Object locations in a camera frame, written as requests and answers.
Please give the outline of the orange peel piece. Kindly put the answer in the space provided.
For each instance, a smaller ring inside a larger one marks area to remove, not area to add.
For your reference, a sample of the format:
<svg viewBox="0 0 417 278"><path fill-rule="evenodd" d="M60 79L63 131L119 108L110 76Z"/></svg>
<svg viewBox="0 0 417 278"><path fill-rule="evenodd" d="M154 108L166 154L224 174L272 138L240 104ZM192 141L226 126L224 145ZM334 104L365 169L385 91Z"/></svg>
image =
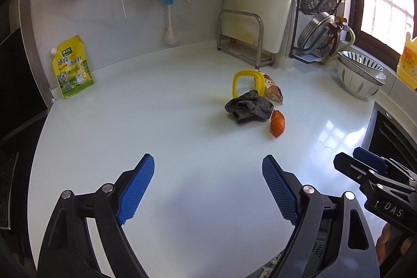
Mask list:
<svg viewBox="0 0 417 278"><path fill-rule="evenodd" d="M270 133L275 138L283 134L286 127L284 115L279 110L273 110L271 115Z"/></svg>

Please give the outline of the red white snack wrapper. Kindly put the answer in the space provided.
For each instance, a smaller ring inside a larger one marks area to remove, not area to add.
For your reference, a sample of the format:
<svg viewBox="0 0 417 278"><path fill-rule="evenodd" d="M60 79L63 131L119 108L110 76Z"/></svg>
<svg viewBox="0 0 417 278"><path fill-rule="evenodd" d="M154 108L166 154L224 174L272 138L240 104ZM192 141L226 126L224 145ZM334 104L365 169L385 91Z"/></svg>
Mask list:
<svg viewBox="0 0 417 278"><path fill-rule="evenodd" d="M283 104L283 93L274 80L267 74L263 74L265 82L264 96L270 101L278 102Z"/></svg>

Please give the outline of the dark grey rag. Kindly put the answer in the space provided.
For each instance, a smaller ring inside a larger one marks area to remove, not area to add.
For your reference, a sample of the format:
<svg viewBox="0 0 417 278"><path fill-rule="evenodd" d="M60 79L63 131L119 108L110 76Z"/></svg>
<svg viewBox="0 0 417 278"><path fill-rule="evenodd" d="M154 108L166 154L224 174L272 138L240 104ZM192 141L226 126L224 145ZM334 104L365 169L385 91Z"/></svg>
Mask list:
<svg viewBox="0 0 417 278"><path fill-rule="evenodd" d="M269 120L273 113L274 105L267 98L260 96L256 90L251 90L231 99L225 105L225 110L238 123L247 123L250 121Z"/></svg>

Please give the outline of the black kitchen sink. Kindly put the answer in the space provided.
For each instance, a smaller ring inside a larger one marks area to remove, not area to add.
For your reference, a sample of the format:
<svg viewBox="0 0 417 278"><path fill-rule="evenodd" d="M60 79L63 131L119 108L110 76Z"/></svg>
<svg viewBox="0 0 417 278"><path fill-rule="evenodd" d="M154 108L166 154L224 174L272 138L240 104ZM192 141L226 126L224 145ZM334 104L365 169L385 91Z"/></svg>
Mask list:
<svg viewBox="0 0 417 278"><path fill-rule="evenodd" d="M362 148L416 172L416 139L379 104L374 104Z"/></svg>

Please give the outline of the yellow oil bottle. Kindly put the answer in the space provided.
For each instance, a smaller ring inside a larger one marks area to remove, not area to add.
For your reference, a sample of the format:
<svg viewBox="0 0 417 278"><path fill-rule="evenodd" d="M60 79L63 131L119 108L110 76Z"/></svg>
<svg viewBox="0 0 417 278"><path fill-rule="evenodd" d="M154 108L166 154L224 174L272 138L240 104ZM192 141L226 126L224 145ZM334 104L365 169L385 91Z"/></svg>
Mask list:
<svg viewBox="0 0 417 278"><path fill-rule="evenodd" d="M396 74L412 90L417 88L417 46L416 37L411 38L409 32L406 33L404 50L399 58L396 67Z"/></svg>

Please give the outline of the steel pot lid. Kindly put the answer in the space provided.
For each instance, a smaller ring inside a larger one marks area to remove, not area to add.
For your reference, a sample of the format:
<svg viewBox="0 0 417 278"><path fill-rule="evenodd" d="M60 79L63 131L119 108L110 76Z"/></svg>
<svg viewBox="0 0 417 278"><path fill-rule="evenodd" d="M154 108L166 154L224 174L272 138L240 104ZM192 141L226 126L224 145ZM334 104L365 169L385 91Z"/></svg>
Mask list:
<svg viewBox="0 0 417 278"><path fill-rule="evenodd" d="M317 49L319 41L324 33L327 32L330 23L336 20L335 15L321 12L316 15L302 30L298 37L297 47L301 54L309 54Z"/></svg>

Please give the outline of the steel cutting board rack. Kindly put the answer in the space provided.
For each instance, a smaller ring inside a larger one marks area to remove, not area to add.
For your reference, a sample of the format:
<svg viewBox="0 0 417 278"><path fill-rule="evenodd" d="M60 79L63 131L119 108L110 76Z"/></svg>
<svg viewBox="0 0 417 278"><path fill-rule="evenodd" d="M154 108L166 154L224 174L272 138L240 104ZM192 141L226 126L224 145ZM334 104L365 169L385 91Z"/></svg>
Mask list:
<svg viewBox="0 0 417 278"><path fill-rule="evenodd" d="M252 18L257 24L256 35L239 33L237 37L223 33L223 16L237 15L245 18ZM274 65L274 54L264 49L264 22L256 13L223 9L217 19L216 48L219 51L235 55L238 59L246 61L259 70L263 66Z"/></svg>

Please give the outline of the yellow green seasoning pouch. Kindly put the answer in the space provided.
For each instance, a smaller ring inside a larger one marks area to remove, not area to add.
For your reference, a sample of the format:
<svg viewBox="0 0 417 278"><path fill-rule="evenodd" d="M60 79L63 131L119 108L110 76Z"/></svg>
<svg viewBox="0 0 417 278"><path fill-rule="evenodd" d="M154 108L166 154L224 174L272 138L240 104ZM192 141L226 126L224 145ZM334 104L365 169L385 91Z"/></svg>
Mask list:
<svg viewBox="0 0 417 278"><path fill-rule="evenodd" d="M75 35L51 49L52 68L64 99L94 84L82 39Z"/></svg>

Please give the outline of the blue white bottle brush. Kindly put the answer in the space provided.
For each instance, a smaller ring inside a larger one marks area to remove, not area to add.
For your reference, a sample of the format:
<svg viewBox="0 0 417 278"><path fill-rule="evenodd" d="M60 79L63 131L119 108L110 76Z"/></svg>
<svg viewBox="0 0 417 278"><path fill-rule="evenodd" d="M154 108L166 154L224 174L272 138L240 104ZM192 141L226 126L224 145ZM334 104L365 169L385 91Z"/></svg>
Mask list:
<svg viewBox="0 0 417 278"><path fill-rule="evenodd" d="M167 7L167 26L163 33L163 42L165 42L166 45L176 45L178 43L178 39L175 36L172 24L172 5L174 4L174 0L164 0L164 4Z"/></svg>

